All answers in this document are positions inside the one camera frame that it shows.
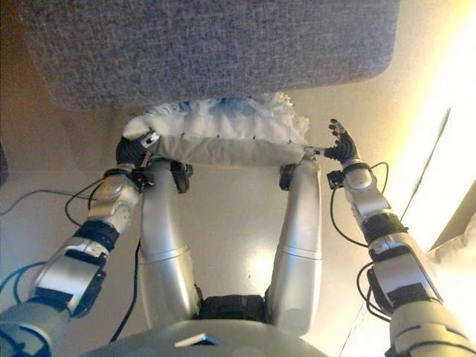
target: robot forearm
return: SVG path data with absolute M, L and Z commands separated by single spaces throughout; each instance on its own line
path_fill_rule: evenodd
M 367 273 L 370 287 L 382 311 L 392 316 L 391 348 L 385 355 L 474 356 L 475 347 L 431 281 L 425 256 L 378 191 L 376 177 L 359 158 L 352 138 L 336 120 L 330 129 L 337 145 L 315 151 L 342 164 L 342 171 L 328 175 L 329 184 L 346 190 L 373 261 Z
M 106 172 L 88 219 L 36 276 L 28 301 L 0 315 L 2 356 L 55 356 L 70 318 L 86 315 L 94 304 L 106 277 L 103 267 L 147 182 L 134 170 L 145 149 L 132 147 L 121 141 L 118 167 Z

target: robotic hand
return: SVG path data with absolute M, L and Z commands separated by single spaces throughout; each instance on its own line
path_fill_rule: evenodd
M 150 184 L 139 167 L 146 149 L 122 138 L 118 166 L 104 175 L 88 219 L 36 276 L 28 301 L 1 314 L 2 356 L 57 355 L 70 318 L 86 315 L 101 290 L 115 242 L 131 222 L 142 188 Z
M 289 202 L 267 294 L 268 324 L 230 319 L 191 320 L 196 293 L 193 279 L 184 273 L 191 269 L 185 259 L 187 249 L 171 234 L 174 230 L 167 229 L 165 236 L 170 237 L 163 239 L 160 246 L 152 239 L 153 235 L 148 242 L 145 234 L 144 245 L 150 245 L 149 251 L 154 253 L 146 260 L 150 260 L 150 269 L 158 266 L 161 271 L 175 274 L 164 275 L 161 287 L 168 287 L 167 294 L 177 290 L 176 295 L 171 295 L 176 297 L 175 300 L 170 298 L 168 301 L 172 301 L 171 306 L 183 316 L 168 327 L 155 327 L 117 341 L 93 351 L 91 356 L 124 353 L 139 356 L 152 352 L 155 356 L 159 350 L 164 356 L 183 356 L 186 351 L 178 349 L 196 344 L 216 346 L 212 350 L 188 350 L 191 355 L 187 356 L 222 356 L 231 352 L 234 356 L 264 356 L 262 351 L 269 356 L 323 356 L 295 337 L 309 328 L 318 297 L 320 224 L 314 219 L 319 214 L 320 196 L 316 188 L 319 181 L 318 167 L 313 160 L 315 154 L 338 160 L 342 165 L 342 170 L 331 172 L 327 177 L 332 189 L 344 187 L 346 190 L 347 200 L 364 233 L 373 261 L 373 267 L 367 273 L 370 286 L 382 311 L 392 316 L 391 348 L 386 356 L 473 356 L 476 349 L 442 305 L 422 252 L 377 190 L 376 177 L 360 159 L 352 138 L 336 120 L 332 121 L 330 129 L 338 139 L 334 147 L 307 148 L 303 162 L 290 174 L 282 173 L 281 187 L 289 190 Z M 142 189 L 153 184 L 139 166 L 147 147 L 157 140 L 158 135 L 154 132 L 132 141 L 121 140 L 116 155 L 118 167 L 106 172 L 97 193 L 97 202 L 86 222 L 41 270 L 30 299 L 0 315 L 2 356 L 59 354 L 67 323 L 71 317 L 80 317 L 90 310 L 106 276 L 103 267 L 115 241 L 129 225 Z M 164 202 L 170 203 L 170 171 L 173 170 L 168 165 L 169 161 L 155 166 L 153 175 L 157 185 L 148 190 L 149 197 L 144 200 L 149 213 L 159 209 L 157 198 L 163 196 Z M 186 182 L 183 179 L 174 176 L 173 181 L 179 192 L 187 189 L 187 184 L 180 184 Z M 161 214 L 162 228 L 157 229 L 175 227 L 171 207 L 164 206 L 167 214 Z M 313 281 L 309 281 L 309 273 L 314 274 Z M 296 291 L 304 296 L 297 296 Z M 153 308 L 149 310 L 153 317 Z M 284 332 L 285 329 L 295 334 Z
M 346 129 L 335 119 L 331 148 L 309 148 L 340 161 L 342 171 L 327 175 L 331 189 L 343 187 L 368 244 L 373 267 L 367 277 L 377 304 L 391 315 L 387 357 L 474 356 L 476 348 L 444 307 L 417 243 L 401 224 L 376 177 L 364 163 Z

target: white pillow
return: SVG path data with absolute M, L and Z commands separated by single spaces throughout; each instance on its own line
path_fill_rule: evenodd
M 309 119 L 283 93 L 168 103 L 133 118 L 123 132 L 132 140 L 160 135 L 149 150 L 184 164 L 280 166 L 299 162 Z

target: black joint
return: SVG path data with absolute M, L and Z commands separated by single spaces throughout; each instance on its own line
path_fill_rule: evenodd
M 421 283 L 402 286 L 401 288 L 395 289 L 388 293 L 388 298 L 393 302 L 394 309 L 397 309 L 406 303 L 431 300 Z
M 42 303 L 54 308 L 58 312 L 68 309 L 68 303 L 73 297 L 73 295 L 65 292 L 45 288 L 36 288 L 35 295 L 35 297 L 28 299 L 29 303 Z
M 364 220 L 361 225 L 367 244 L 388 234 L 406 233 L 407 228 L 393 213 L 379 213 Z
M 139 192 L 154 185 L 153 175 L 146 167 L 134 169 L 127 177 L 134 182 Z
M 115 228 L 102 221 L 86 221 L 76 231 L 73 237 L 81 237 L 93 240 L 103 245 L 108 251 L 114 249 L 118 240 L 119 232 Z
M 336 190 L 344 186 L 345 175 L 342 171 L 331 171 L 327 174 L 327 181 L 331 190 Z
M 233 319 L 266 322 L 264 300 L 259 295 L 211 296 L 202 301 L 197 320 Z
M 116 162 L 119 164 L 132 164 L 139 167 L 144 160 L 147 149 L 141 143 L 142 137 L 129 140 L 125 137 L 120 139 L 116 148 Z
M 280 189 L 283 191 L 289 191 L 291 187 L 292 176 L 296 170 L 296 164 L 283 165 L 280 168 Z
M 126 176 L 128 176 L 128 175 L 129 175 L 129 171 L 124 170 L 124 169 L 118 169 L 118 168 L 110 169 L 110 170 L 107 170 L 107 171 L 104 173 L 104 176 L 103 176 L 103 177 L 106 178 L 106 177 L 114 176 L 114 175 L 126 175 Z
M 189 178 L 193 175 L 192 165 L 186 165 L 178 161 L 170 162 L 170 171 L 173 181 L 176 183 L 178 193 L 186 193 L 190 189 Z
M 355 164 L 346 166 L 342 171 L 344 172 L 344 174 L 348 174 L 349 172 L 357 170 L 357 169 L 372 171 L 372 169 L 370 169 L 370 166 L 368 164 L 365 164 L 364 162 L 357 162 Z

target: silver metal casing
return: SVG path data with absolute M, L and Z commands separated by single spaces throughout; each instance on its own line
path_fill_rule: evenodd
M 266 308 L 271 324 L 294 335 L 309 331 L 321 287 L 321 170 L 302 160 L 295 168 L 274 258 Z
M 200 338 L 212 344 L 197 345 Z M 83 355 L 86 356 L 326 357 L 281 329 L 244 320 L 182 321 L 166 329 L 129 336 Z
M 166 327 L 199 311 L 190 249 L 179 229 L 177 189 L 170 161 L 152 161 L 154 186 L 144 191 L 141 291 L 149 327 Z

